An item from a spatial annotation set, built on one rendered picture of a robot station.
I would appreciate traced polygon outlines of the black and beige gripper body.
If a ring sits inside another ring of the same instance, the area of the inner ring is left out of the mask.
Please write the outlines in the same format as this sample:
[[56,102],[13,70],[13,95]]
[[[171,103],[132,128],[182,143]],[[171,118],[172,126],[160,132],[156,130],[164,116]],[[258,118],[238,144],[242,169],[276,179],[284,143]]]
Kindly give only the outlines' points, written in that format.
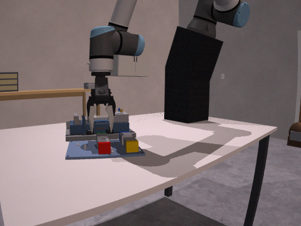
[[[92,72],[91,76],[95,76],[95,77],[105,77],[105,75],[110,75],[110,72]],[[104,104],[106,106],[107,103],[109,103],[111,101],[111,93],[110,89],[109,90],[109,101],[95,101],[95,89],[91,90],[91,100],[94,104],[96,104],[96,106],[98,106],[98,104]]]

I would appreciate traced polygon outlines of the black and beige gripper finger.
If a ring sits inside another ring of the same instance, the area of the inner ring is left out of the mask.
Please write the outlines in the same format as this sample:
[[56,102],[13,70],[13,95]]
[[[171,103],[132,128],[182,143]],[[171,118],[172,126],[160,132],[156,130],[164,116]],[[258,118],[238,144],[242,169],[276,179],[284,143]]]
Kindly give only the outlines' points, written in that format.
[[91,100],[91,96],[89,96],[88,102],[87,102],[87,114],[88,114],[88,120],[89,120],[89,125],[90,125],[90,130],[93,133],[94,130],[94,126],[93,126],[93,122],[94,122],[94,115],[96,113],[96,108],[94,103]]
[[112,132],[113,128],[113,122],[114,122],[114,116],[115,116],[115,101],[113,99],[113,96],[111,96],[111,101],[108,103],[106,107],[106,112],[108,113],[108,121],[109,121],[109,130]]

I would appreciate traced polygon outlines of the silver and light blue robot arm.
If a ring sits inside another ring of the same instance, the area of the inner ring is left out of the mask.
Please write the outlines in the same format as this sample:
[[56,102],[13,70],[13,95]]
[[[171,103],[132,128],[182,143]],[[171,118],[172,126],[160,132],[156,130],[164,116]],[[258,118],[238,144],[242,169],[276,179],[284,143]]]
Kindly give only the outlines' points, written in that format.
[[[129,22],[137,0],[117,0],[108,26],[93,28],[90,33],[89,71],[113,71],[113,55],[140,56],[145,40],[128,33]],[[246,25],[250,6],[241,0],[198,0],[187,29],[216,37],[216,23],[234,27]],[[108,78],[95,78],[95,101],[109,101]]]

